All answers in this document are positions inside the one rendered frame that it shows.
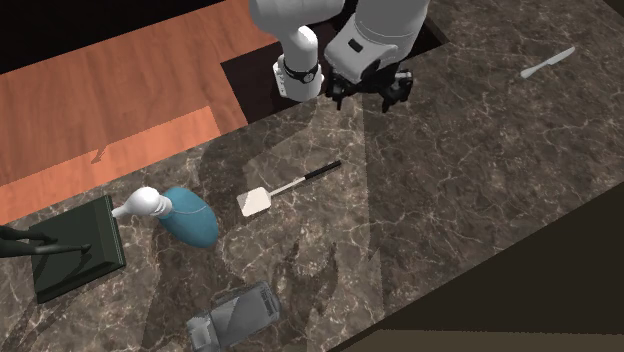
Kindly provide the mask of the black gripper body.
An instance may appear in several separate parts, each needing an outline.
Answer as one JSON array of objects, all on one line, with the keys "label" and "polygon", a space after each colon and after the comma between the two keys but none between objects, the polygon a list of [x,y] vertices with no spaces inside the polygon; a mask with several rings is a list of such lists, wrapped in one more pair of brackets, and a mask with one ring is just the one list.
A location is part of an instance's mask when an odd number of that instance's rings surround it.
[{"label": "black gripper body", "polygon": [[385,68],[379,69],[374,73],[368,75],[357,84],[351,83],[346,78],[342,77],[336,69],[331,68],[329,70],[327,83],[328,80],[331,78],[342,79],[347,85],[346,96],[351,96],[356,93],[375,93],[379,88],[383,88],[387,85],[392,84],[392,82],[394,81],[395,73],[398,71],[399,66],[399,62],[390,64]]}]

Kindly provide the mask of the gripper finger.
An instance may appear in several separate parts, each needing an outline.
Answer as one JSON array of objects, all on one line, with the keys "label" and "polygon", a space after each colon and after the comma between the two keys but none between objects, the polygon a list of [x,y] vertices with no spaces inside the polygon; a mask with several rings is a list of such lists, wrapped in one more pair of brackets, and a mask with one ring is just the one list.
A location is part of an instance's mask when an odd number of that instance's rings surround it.
[{"label": "gripper finger", "polygon": [[336,109],[340,110],[342,101],[346,96],[346,83],[339,78],[331,78],[328,80],[325,96],[336,103]]},{"label": "gripper finger", "polygon": [[414,77],[410,70],[403,69],[395,73],[394,82],[381,90],[382,112],[386,113],[397,102],[406,102],[413,87]]}]

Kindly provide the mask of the dark robot stand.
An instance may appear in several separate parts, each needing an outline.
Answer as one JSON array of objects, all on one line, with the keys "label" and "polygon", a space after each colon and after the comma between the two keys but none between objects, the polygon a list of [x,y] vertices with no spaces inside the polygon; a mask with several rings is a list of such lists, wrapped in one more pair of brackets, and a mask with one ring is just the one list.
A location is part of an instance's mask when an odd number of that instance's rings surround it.
[{"label": "dark robot stand", "polygon": [[[322,52],[355,12],[357,2],[358,0],[345,0],[343,9],[338,15],[310,25],[317,35],[319,49]],[[448,37],[433,19],[427,16],[405,61],[448,42]],[[319,60],[322,73],[325,79],[328,79],[331,77],[332,69],[322,52],[319,54]],[[281,45],[276,42],[221,63],[248,124],[297,105],[296,101],[283,98],[279,94],[274,74],[269,68],[264,67],[264,64],[269,64],[280,54]]]}]

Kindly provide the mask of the white table knife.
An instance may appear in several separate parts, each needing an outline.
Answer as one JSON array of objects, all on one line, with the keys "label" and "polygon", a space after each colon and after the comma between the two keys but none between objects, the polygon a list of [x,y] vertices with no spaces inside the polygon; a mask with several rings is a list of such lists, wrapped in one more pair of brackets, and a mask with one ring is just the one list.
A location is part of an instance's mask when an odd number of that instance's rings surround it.
[{"label": "white table knife", "polygon": [[520,72],[520,77],[523,79],[527,79],[529,78],[531,75],[533,75],[535,72],[537,72],[538,70],[540,70],[541,68],[545,67],[545,66],[552,66],[562,60],[564,60],[565,58],[569,57],[572,53],[574,53],[576,50],[576,48],[574,46],[548,58],[547,60],[534,65],[532,67],[526,68],[524,70],[522,70]]}]

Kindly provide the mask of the blue soap dispenser white pump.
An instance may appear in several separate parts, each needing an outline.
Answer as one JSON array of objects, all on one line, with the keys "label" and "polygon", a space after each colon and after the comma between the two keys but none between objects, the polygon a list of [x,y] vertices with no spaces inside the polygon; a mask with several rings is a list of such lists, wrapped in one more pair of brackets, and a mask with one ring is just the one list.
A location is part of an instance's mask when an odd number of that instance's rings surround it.
[{"label": "blue soap dispenser white pump", "polygon": [[151,216],[177,240],[196,248],[208,248],[218,239],[218,222],[211,207],[196,193],[172,187],[160,193],[153,187],[135,190],[119,207],[114,218]]}]

